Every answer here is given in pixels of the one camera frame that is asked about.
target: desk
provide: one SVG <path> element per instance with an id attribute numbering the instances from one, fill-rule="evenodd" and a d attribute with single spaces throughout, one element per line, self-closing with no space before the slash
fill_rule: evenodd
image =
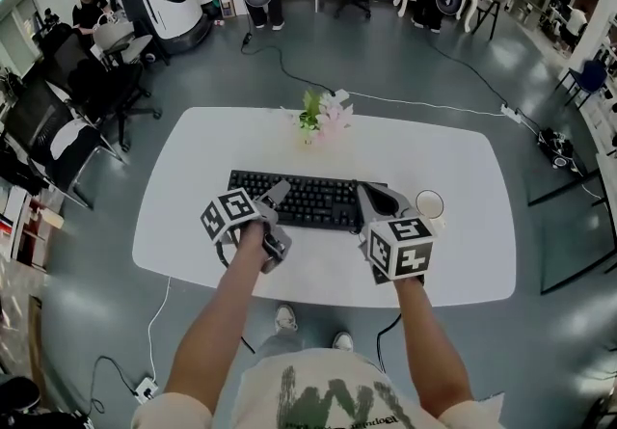
<path id="1" fill-rule="evenodd" d="M 512 212 L 503 176 L 481 134 L 354 116 L 339 140 L 307 147 L 282 111 L 192 108 L 170 135 L 142 201 L 133 260 L 147 270 L 216 287 L 225 271 L 200 221 L 232 169 L 387 182 L 410 201 L 423 189 L 445 201 L 426 289 L 434 306 L 506 299 L 516 283 Z M 349 232 L 286 228 L 287 260 L 261 275 L 255 295 L 281 301 L 396 308 L 375 285 Z"/>

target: power strip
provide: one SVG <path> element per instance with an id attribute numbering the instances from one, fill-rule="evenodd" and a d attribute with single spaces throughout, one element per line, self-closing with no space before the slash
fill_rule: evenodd
<path id="1" fill-rule="evenodd" d="M 150 378 L 144 378 L 139 386 L 135 389 L 135 398 L 137 401 L 144 405 L 148 400 L 151 400 L 154 393 L 158 391 L 158 386 Z"/>

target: white shoe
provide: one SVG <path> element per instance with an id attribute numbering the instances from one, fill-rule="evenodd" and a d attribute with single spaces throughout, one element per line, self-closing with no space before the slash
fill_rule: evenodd
<path id="1" fill-rule="evenodd" d="M 336 334 L 335 341 L 332 342 L 332 348 L 344 350 L 345 352 L 353 352 L 354 340 L 347 332 L 340 332 Z"/>
<path id="2" fill-rule="evenodd" d="M 280 330 L 291 330 L 292 332 L 298 331 L 298 324 L 296 323 L 296 315 L 293 312 L 291 306 L 287 304 L 281 304 L 277 309 L 277 317 L 274 320 L 274 328 L 277 333 Z"/>

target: black cable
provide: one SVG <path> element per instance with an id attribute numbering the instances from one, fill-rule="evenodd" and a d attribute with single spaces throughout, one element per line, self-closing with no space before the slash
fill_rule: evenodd
<path id="1" fill-rule="evenodd" d="M 99 356 L 98 359 L 96 359 L 96 361 L 94 361 L 94 367 L 93 367 L 93 380 L 90 384 L 90 408 L 88 409 L 88 412 L 86 413 L 86 416 L 90 416 L 90 414 L 93 411 L 93 408 L 99 412 L 100 414 L 105 414 L 105 406 L 103 405 L 103 403 L 98 400 L 97 398 L 94 398 L 94 381 L 96 379 L 96 368 L 98 367 L 98 363 L 101 361 L 108 361 L 111 364 L 114 365 L 114 367 L 117 369 L 118 373 L 120 374 L 120 378 L 122 379 L 122 382 L 124 383 L 124 385 L 126 386 L 126 388 L 131 392 L 131 394 L 133 396 L 135 396 L 137 393 L 135 392 L 135 390 L 128 385 L 128 383 L 126 382 L 126 380 L 124 379 L 124 375 L 122 374 L 122 369 L 121 367 L 118 365 L 118 363 L 116 361 L 114 361 L 111 357 L 107 357 L 107 356 Z"/>
<path id="2" fill-rule="evenodd" d="M 506 106 L 506 107 L 508 107 L 508 101 L 507 101 L 507 100 L 506 100 L 503 96 L 501 96 L 501 94 L 500 94 L 500 93 L 499 93 L 499 92 L 498 92 L 495 88 L 493 88 L 493 87 L 491 86 L 491 84 L 490 84 L 490 83 L 489 83 L 486 79 L 484 79 L 484 76 L 482 76 L 482 74 L 480 74 L 480 73 L 479 73 L 479 72 L 475 69 L 475 67 L 473 67 L 472 65 L 470 65 L 470 64 L 468 64 L 468 63 L 466 63 L 465 61 L 461 61 L 460 59 L 457 59 L 456 57 L 452 57 L 452 56 L 450 56 L 450 55 L 446 54 L 445 52 L 442 52 L 442 51 L 441 51 L 441 50 L 440 50 L 437 46 L 435 46 L 435 45 L 434 45 L 434 44 L 433 44 L 433 43 L 432 43 L 432 42 L 428 39 L 428 37 L 426 38 L 426 42 L 429 44 L 429 46 L 430 46 L 432 49 L 434 49 L 434 50 L 436 50 L 437 52 L 439 52 L 440 54 L 442 54 L 445 58 L 449 59 L 450 61 L 454 61 L 455 63 L 459 63 L 459 64 L 461 64 L 461 65 L 463 65 L 463 66 L 468 67 L 469 69 L 471 69 L 471 70 L 475 73 L 475 75 L 476 75 L 477 77 L 479 77 L 479 78 L 482 80 L 482 82 L 483 82 L 483 83 L 484 83 L 484 84 L 485 84 L 485 85 L 489 88 L 489 90 L 491 90 L 491 92 L 493 92 L 494 94 L 496 94 L 496 95 L 497 95 L 497 96 L 501 99 L 501 101 L 505 104 L 505 106 Z"/>
<path id="3" fill-rule="evenodd" d="M 279 65 L 281 67 L 281 71 L 285 76 L 288 76 L 292 79 L 295 79 L 297 81 L 301 81 L 303 83 L 307 83 L 308 85 L 312 85 L 312 86 L 316 86 L 319 88 L 323 88 L 324 90 L 326 90 L 327 92 L 329 92 L 330 94 L 335 94 L 334 90 L 331 90 L 330 88 L 328 88 L 327 86 L 322 85 L 321 83 L 316 83 L 314 81 L 309 81 L 308 79 L 304 79 L 301 78 L 300 76 L 294 76 L 293 74 L 291 74 L 287 69 L 285 69 L 284 64 L 282 63 L 282 51 L 275 45 L 267 45 L 265 47 L 261 47 L 258 48 L 258 50 L 254 50 L 253 52 L 246 52 L 244 50 L 244 47 L 248 45 L 249 41 L 251 41 L 251 34 L 247 34 L 244 38 L 244 40 L 242 41 L 242 46 L 240 47 L 240 52 L 243 55 L 248 55 L 248 56 L 252 56 L 252 55 L 256 55 L 260 52 L 263 52 L 264 50 L 268 50 L 268 49 L 273 49 L 276 50 L 279 53 Z"/>
<path id="4" fill-rule="evenodd" d="M 401 315 L 399 313 L 396 319 L 394 319 L 394 321 L 392 321 L 389 326 L 387 326 L 386 328 L 384 328 L 381 332 L 377 334 L 377 359 L 379 360 L 379 365 L 382 368 L 382 371 L 384 372 L 384 374 L 386 374 L 386 368 L 384 367 L 384 360 L 382 359 L 382 335 L 385 335 L 392 328 L 394 328 L 400 320 L 401 320 Z"/>

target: electrical outlet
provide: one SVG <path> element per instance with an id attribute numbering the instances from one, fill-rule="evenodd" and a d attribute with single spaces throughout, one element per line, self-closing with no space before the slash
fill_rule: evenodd
<path id="1" fill-rule="evenodd" d="M 503 114 L 506 117 L 509 117 L 510 119 L 512 119 L 512 121 L 514 121 L 517 124 L 521 123 L 521 115 L 517 114 L 510 107 L 506 107 L 505 103 L 501 104 L 501 114 Z"/>
<path id="2" fill-rule="evenodd" d="M 158 391 L 158 386 L 150 378 L 144 378 L 139 386 L 135 389 L 135 398 L 144 405 L 148 400 L 154 397 L 154 393 Z"/>

